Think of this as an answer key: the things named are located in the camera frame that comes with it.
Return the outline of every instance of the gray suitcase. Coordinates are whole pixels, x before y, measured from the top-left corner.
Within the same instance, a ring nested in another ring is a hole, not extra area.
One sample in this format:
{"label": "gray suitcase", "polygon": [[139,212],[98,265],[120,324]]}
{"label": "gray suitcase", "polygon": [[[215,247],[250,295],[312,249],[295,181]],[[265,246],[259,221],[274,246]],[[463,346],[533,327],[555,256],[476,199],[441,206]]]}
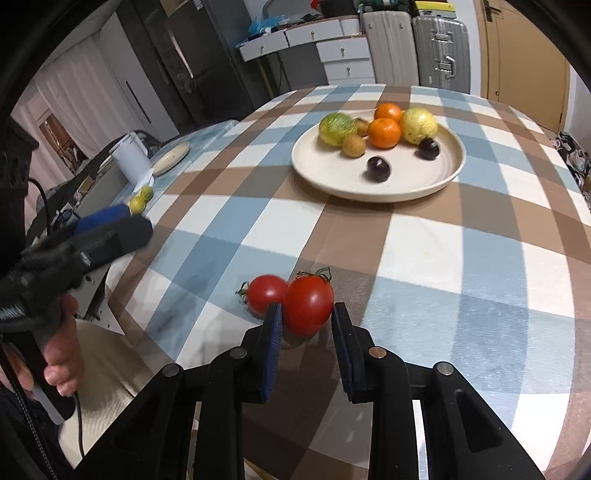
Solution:
{"label": "gray suitcase", "polygon": [[417,51],[410,15],[406,12],[367,12],[361,18],[376,83],[418,85]]}
{"label": "gray suitcase", "polygon": [[470,93],[468,30],[459,20],[414,17],[419,84]]}

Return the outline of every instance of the small yellow fruit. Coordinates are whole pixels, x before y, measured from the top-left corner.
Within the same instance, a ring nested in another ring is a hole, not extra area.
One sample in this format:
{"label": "small yellow fruit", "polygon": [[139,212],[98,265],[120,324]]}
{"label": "small yellow fruit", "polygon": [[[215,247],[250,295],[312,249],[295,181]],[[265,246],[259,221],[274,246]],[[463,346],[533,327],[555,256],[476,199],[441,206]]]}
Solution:
{"label": "small yellow fruit", "polygon": [[359,135],[349,135],[343,140],[343,153],[357,158],[365,153],[365,140]]}
{"label": "small yellow fruit", "polygon": [[141,190],[139,191],[139,195],[146,201],[149,202],[152,198],[154,198],[154,189],[147,185],[144,185]]}
{"label": "small yellow fruit", "polygon": [[140,195],[136,195],[129,201],[129,211],[132,215],[142,213],[145,208],[146,202]]}
{"label": "small yellow fruit", "polygon": [[356,118],[355,125],[357,126],[357,134],[362,137],[367,137],[369,122],[362,118]]}

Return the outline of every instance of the tomato stem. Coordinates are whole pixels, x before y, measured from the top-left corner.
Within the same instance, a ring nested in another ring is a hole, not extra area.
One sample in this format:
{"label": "tomato stem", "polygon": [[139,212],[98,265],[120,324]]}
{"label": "tomato stem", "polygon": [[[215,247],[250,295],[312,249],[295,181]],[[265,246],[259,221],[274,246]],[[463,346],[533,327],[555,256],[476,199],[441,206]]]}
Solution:
{"label": "tomato stem", "polygon": [[301,277],[302,275],[307,275],[309,277],[321,277],[324,278],[328,283],[330,283],[330,281],[332,280],[332,272],[330,271],[330,267],[323,267],[320,270],[317,270],[315,273],[301,271],[298,272],[295,276]]}
{"label": "tomato stem", "polygon": [[240,295],[242,297],[242,301],[244,303],[246,303],[246,294],[248,293],[249,286],[250,286],[250,284],[246,281],[242,284],[242,287],[240,287],[240,290],[238,290],[236,292],[238,295]]}

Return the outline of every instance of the wooden door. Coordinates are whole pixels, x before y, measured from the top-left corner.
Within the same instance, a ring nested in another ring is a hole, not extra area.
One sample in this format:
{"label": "wooden door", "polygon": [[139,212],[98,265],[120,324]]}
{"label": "wooden door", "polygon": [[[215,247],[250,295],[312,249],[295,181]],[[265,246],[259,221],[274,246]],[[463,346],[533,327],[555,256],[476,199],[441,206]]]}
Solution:
{"label": "wooden door", "polygon": [[506,1],[475,1],[483,11],[486,30],[488,51],[483,51],[482,61],[488,59],[487,97],[558,132],[568,102],[570,69],[566,58]]}

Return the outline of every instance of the drawer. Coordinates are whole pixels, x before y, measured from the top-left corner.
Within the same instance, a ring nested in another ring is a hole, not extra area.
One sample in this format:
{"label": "drawer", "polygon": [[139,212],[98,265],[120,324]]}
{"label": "drawer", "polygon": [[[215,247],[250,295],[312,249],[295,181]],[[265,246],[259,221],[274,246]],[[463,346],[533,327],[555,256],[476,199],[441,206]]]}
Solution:
{"label": "drawer", "polygon": [[371,60],[330,61],[324,64],[324,71],[329,80],[362,79],[374,76]]}
{"label": "drawer", "polygon": [[358,35],[361,33],[361,23],[359,22],[359,17],[341,18],[340,26],[343,29],[343,35],[345,35],[345,37],[350,35]]}
{"label": "drawer", "polygon": [[282,30],[245,43],[240,47],[240,53],[244,61],[248,61],[286,48],[289,48],[289,44],[285,38],[285,32]]}
{"label": "drawer", "polygon": [[293,27],[285,30],[285,36],[290,47],[302,45],[329,38],[339,38],[343,36],[343,29],[340,27],[338,19],[313,22],[301,27]]}
{"label": "drawer", "polygon": [[369,83],[370,85],[375,83],[374,77],[367,77],[363,79],[340,79],[340,80],[329,80],[329,85],[360,85],[362,83]]}
{"label": "drawer", "polygon": [[370,59],[367,38],[341,38],[316,44],[321,62],[353,59]]}

